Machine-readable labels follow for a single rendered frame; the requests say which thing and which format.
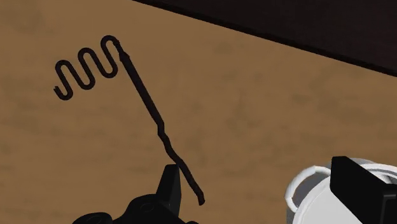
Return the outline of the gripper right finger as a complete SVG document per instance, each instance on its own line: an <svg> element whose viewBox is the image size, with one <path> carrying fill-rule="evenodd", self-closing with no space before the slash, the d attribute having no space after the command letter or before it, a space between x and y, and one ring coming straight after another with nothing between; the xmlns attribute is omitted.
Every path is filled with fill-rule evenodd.
<svg viewBox="0 0 397 224"><path fill-rule="evenodd" d="M330 190L362 224L397 224L397 185L350 158L332 158Z"/></svg>

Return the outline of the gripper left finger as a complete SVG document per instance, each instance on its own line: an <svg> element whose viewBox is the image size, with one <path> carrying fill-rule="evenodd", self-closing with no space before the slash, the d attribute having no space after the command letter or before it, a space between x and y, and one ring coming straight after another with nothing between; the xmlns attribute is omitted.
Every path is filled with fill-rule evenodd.
<svg viewBox="0 0 397 224"><path fill-rule="evenodd" d="M112 219L105 212L89 213L72 224L198 224L179 218L180 205L179 167L169 164L165 166L157 192L133 199L119 218Z"/></svg>

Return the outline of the black potato masher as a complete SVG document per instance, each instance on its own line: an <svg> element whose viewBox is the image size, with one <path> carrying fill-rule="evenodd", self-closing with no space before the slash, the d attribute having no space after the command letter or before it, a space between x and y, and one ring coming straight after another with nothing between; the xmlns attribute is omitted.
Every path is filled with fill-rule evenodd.
<svg viewBox="0 0 397 224"><path fill-rule="evenodd" d="M91 69L89 68L86 60L85 60L85 55L88 54L91 59L93 60L94 64L96 65L98 71L100 74L105 77L105 78L114 78L117 73L118 73L118 66L116 65L115 59L111 55L107 43L111 42L113 46L116 48L116 51L118 52L120 62L123 64L129 78L131 79L132 83L134 84L137 93L139 94L142 102L144 103L148 113L152 117L154 123L157 126L157 136L160 138L166 154L169 156L169 158L179 167L181 172L183 173L183 176L185 177L185 180L189 184L190 188L194 192L194 194L197 196L198 204L199 205L204 205L205 203L205 197L204 197L204 192L202 189L199 187L199 184L195 181L193 174L190 172L187 164L184 162L184 160L175 152L174 148L172 147L171 140L169 139L168 135L165 132L165 123L160 115L160 112L157 110L157 107L155 106L155 103L153 102L149 92L147 91L141 77L139 76L136 68L134 67L129 54L123 49L120 41L112 36L112 35L105 35L104 37L101 38L101 49L107 58L112 71L107 72L99 60L97 54L94 52L93 49L84 47L79 50L77 54L78 61L83 68L87 78L88 78L88 83L85 83L78 72L75 70L74 66L68 61L68 60L59 60L55 64L55 72L57 76L59 77L59 80L62 84L62 86L65 88L65 92L63 92L60 87L55 86L53 88L53 91L55 92L56 96L62 100L62 101L68 101L69 99L72 99L74 91L73 88L71 87L70 83L68 82L64 72L62 71L63 67L66 67L67 70L71 73L72 77L74 78L75 82L78 84L78 86L83 89L83 90L90 90L92 89L95 84L96 84L96 79L95 76L93 75Z"/></svg>

